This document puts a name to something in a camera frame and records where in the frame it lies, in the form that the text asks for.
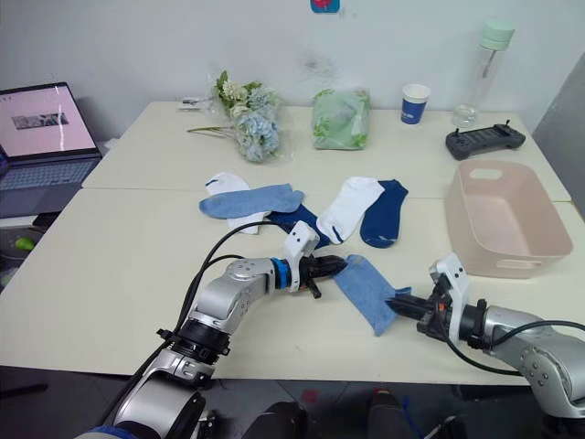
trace laptop screen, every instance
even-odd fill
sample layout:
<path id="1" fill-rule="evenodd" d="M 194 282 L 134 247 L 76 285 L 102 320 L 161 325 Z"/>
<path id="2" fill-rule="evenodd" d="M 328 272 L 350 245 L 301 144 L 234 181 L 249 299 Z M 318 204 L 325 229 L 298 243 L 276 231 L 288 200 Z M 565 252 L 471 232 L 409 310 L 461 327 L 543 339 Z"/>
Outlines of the laptop screen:
<path id="1" fill-rule="evenodd" d="M 64 82 L 0 92 L 0 146 L 8 159 L 97 151 Z"/>

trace white sock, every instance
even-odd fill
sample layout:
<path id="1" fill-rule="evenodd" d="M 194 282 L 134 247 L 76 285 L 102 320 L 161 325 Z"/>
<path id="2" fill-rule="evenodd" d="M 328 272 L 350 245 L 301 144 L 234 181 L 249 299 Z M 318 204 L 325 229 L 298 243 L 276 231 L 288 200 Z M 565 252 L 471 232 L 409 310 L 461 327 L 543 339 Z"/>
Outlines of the white sock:
<path id="1" fill-rule="evenodd" d="M 340 244 L 349 238 L 364 212 L 382 192 L 384 188 L 375 178 L 348 178 L 335 201 L 317 218 L 317 227 L 333 244 Z"/>
<path id="2" fill-rule="evenodd" d="M 250 186 L 244 181 L 244 179 L 230 172 L 220 172 L 214 175 L 205 184 L 205 189 L 209 195 L 223 194 L 224 192 L 234 192 L 236 190 L 249 190 Z M 249 222 L 262 221 L 264 215 L 268 215 L 270 212 L 259 212 L 249 215 L 248 217 L 242 218 L 230 218 L 228 219 L 228 227 L 230 230 L 234 230 L 239 226 L 248 224 Z M 248 227 L 241 231 L 242 233 L 248 233 L 254 235 L 258 233 L 258 226 Z"/>

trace black game controller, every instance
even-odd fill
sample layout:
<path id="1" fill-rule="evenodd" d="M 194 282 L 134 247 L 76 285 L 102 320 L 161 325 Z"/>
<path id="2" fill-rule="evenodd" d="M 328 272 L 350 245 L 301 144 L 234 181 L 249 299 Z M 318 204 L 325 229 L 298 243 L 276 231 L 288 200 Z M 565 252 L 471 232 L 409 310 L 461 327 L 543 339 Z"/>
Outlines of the black game controller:
<path id="1" fill-rule="evenodd" d="M 526 137 L 510 128 L 509 123 L 508 119 L 505 121 L 505 125 L 497 123 L 489 128 L 466 131 L 465 133 L 460 133 L 459 128 L 457 128 L 452 133 L 447 134 L 445 144 L 457 160 L 464 160 L 470 155 L 498 149 L 517 149 L 524 143 Z"/>

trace laptop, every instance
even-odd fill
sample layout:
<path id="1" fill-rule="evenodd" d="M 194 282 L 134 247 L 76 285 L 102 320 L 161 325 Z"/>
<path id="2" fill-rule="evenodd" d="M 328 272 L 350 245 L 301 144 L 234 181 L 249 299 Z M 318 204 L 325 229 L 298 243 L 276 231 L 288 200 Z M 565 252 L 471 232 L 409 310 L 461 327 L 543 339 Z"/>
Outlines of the laptop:
<path id="1" fill-rule="evenodd" d="M 0 218 L 59 212 L 99 163 L 66 82 L 0 91 Z"/>

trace water bottle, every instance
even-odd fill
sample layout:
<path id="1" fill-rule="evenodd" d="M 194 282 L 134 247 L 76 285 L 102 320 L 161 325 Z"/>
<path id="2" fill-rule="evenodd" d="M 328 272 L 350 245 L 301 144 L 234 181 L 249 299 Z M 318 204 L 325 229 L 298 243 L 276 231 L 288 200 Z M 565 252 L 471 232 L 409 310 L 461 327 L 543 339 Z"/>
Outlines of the water bottle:
<path id="1" fill-rule="evenodd" d="M 512 26 L 500 20 L 489 19 L 485 22 L 472 76 L 460 104 L 453 111 L 453 125 L 468 128 L 475 122 L 478 105 L 481 105 L 492 84 L 497 66 L 510 45 L 514 31 Z"/>

